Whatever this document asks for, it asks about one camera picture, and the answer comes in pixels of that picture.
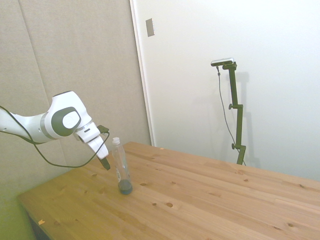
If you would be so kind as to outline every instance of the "wooden table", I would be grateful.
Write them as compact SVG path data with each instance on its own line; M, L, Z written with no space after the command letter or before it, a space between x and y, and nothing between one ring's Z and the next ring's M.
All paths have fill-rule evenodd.
M18 198L55 240L320 240L320 182L135 142Z

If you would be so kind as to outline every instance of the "clear plastic bottle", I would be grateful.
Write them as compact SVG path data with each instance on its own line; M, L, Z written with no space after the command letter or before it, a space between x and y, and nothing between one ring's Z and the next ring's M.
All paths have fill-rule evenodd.
M119 190L122 194L129 194L132 192L133 188L130 180L130 173L124 147L120 143L120 139L118 137L113 138L112 144L112 156L115 162Z

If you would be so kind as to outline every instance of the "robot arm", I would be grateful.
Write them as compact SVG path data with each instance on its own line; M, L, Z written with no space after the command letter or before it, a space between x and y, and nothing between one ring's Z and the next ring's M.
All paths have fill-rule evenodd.
M32 139L10 114L29 132ZM32 144L42 144L74 134L78 140L97 152L96 155L106 169L110 168L109 164L106 164L109 152L100 136L101 132L73 91L53 96L52 104L46 113L36 116L10 114L0 109L0 132L19 136Z

